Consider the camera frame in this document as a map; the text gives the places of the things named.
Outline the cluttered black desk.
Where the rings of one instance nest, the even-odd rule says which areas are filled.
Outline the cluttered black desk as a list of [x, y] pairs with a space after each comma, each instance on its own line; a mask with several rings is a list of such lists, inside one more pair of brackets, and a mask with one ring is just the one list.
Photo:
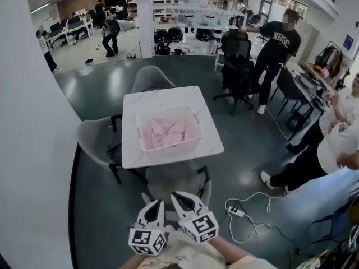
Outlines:
[[293, 79], [306, 100], [318, 110], [325, 112], [329, 109], [327, 94], [334, 95], [337, 91], [317, 72], [311, 72], [311, 68], [305, 68], [297, 64], [288, 66]]

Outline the person's right forearm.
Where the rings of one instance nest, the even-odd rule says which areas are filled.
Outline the person's right forearm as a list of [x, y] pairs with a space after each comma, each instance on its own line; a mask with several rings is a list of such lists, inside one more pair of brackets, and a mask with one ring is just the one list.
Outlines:
[[223, 256], [229, 265], [233, 265], [245, 257], [251, 256], [249, 252], [233, 245], [219, 235], [210, 239], [209, 244]]

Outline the white translucent plastic bin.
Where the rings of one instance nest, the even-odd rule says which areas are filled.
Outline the white translucent plastic bin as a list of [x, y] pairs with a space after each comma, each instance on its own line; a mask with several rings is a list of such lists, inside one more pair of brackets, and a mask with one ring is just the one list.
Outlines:
[[[176, 122], [184, 122], [187, 126], [189, 139], [176, 145], [162, 147], [154, 150], [147, 150], [144, 143], [144, 127], [148, 125], [151, 119], [169, 119]], [[189, 105], [177, 106], [174, 108], [163, 109], [152, 113], [136, 114], [136, 128], [139, 136], [141, 149], [153, 157], [172, 156], [186, 154], [196, 151], [199, 142], [204, 133], [197, 115], [192, 111]]]

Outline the pink clothes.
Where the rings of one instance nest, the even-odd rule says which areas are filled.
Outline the pink clothes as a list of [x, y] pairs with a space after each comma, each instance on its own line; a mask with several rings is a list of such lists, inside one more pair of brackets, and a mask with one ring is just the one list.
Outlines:
[[169, 119], [151, 119], [144, 127], [143, 136], [147, 150], [176, 145], [189, 139], [184, 122]]

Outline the person's left forearm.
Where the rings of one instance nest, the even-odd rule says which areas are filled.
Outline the person's left forearm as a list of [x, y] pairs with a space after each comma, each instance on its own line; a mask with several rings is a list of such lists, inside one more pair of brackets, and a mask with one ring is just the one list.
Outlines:
[[147, 259], [146, 255], [136, 254], [124, 263], [119, 269], [138, 269], [138, 267]]

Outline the person's cream printed shirt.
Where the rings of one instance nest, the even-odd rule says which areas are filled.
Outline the person's cream printed shirt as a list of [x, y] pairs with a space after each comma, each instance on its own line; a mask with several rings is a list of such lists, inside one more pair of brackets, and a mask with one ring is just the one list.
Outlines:
[[197, 244], [189, 236], [172, 232], [164, 249], [157, 256], [148, 257], [138, 269], [278, 269], [265, 259], [251, 256], [233, 265], [209, 241]]

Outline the white office desk row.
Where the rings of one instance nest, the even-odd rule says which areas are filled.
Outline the white office desk row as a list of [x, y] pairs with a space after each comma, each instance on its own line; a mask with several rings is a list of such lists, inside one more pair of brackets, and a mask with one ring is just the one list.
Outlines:
[[66, 23], [58, 22], [50, 27], [50, 33], [45, 36], [45, 41], [50, 50], [51, 44], [58, 38], [65, 36], [67, 44], [70, 43], [69, 36], [79, 30], [86, 30], [87, 36], [90, 38], [94, 35], [94, 27], [92, 19], [87, 20], [86, 17], [79, 15], [69, 18]]

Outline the black office chair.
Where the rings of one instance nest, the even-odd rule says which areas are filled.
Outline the black office chair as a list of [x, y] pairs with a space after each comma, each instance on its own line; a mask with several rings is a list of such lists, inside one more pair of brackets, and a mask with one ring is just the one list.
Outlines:
[[260, 84], [253, 78], [251, 47], [248, 34], [238, 29], [229, 29], [221, 38], [221, 50], [224, 53], [224, 66], [221, 70], [224, 93], [213, 96], [213, 100], [232, 98], [233, 108], [230, 115], [235, 113], [239, 101], [247, 104], [250, 110], [253, 109], [254, 105], [248, 96], [260, 92]]

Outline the grey chair black legs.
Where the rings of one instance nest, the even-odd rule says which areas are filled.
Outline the grey chair black legs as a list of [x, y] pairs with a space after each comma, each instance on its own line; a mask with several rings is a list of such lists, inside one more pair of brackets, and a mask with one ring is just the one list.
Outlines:
[[172, 89], [175, 84], [156, 66], [145, 66], [138, 70], [131, 93]]
[[171, 205], [170, 195], [183, 191], [198, 196], [209, 205], [212, 183], [207, 166], [198, 167], [194, 160], [151, 166], [145, 171], [147, 184], [142, 192], [145, 204], [161, 199]]
[[118, 175], [121, 162], [112, 161], [107, 150], [118, 126], [116, 120], [122, 120], [121, 115], [105, 117], [98, 120], [84, 120], [76, 130], [77, 143], [89, 158], [102, 168], [110, 170], [118, 184], [122, 184]]

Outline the white storage shelf unit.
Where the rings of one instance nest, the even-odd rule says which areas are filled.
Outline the white storage shelf unit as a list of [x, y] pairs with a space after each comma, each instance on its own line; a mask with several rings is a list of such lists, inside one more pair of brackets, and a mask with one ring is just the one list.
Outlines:
[[215, 56], [221, 35], [248, 19], [248, 0], [134, 0], [140, 56]]

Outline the black mesh chair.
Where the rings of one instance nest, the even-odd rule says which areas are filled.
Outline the black mesh chair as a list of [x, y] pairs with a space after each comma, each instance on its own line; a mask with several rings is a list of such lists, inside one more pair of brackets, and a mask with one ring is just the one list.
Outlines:
[[289, 112], [289, 116], [294, 112], [300, 112], [304, 118], [303, 122], [297, 127], [297, 130], [300, 131], [304, 125], [307, 123], [311, 113], [314, 111], [314, 107], [305, 99], [303, 94], [298, 89], [292, 74], [287, 69], [281, 70], [277, 78], [277, 88], [275, 89], [274, 94], [277, 90], [283, 94], [282, 107], [278, 112], [278, 115], [282, 113], [284, 108], [290, 101], [294, 102], [292, 110]]

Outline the rack of hanging garments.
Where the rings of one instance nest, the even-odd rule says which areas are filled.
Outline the rack of hanging garments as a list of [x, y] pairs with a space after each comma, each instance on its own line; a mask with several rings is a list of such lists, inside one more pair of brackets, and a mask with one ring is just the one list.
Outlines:
[[315, 57], [314, 71], [335, 84], [350, 72], [350, 65], [351, 60], [345, 55], [344, 51], [330, 41]]

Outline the white power strip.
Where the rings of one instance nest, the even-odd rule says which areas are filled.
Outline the white power strip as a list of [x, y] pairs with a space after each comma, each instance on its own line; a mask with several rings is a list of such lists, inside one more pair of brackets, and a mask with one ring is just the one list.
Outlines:
[[232, 215], [235, 215], [235, 216], [238, 216], [238, 217], [244, 217], [245, 216], [245, 212], [240, 210], [238, 207], [229, 206], [227, 208], [227, 212], [229, 214], [232, 214]]

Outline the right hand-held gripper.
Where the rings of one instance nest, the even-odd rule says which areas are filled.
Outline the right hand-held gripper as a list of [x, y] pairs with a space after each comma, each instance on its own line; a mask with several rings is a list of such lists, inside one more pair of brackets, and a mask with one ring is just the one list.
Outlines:
[[197, 244], [208, 242], [218, 236], [219, 225], [212, 211], [196, 216], [204, 209], [202, 200], [191, 193], [175, 191], [171, 194], [171, 201], [180, 220], [183, 232]]

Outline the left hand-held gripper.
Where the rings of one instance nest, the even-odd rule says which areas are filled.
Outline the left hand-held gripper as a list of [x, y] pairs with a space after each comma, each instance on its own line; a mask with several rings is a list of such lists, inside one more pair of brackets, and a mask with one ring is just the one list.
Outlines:
[[142, 226], [156, 225], [157, 228], [131, 227], [128, 245], [136, 253], [157, 256], [165, 246], [165, 205], [162, 200], [155, 200], [146, 205], [137, 216], [137, 223]]

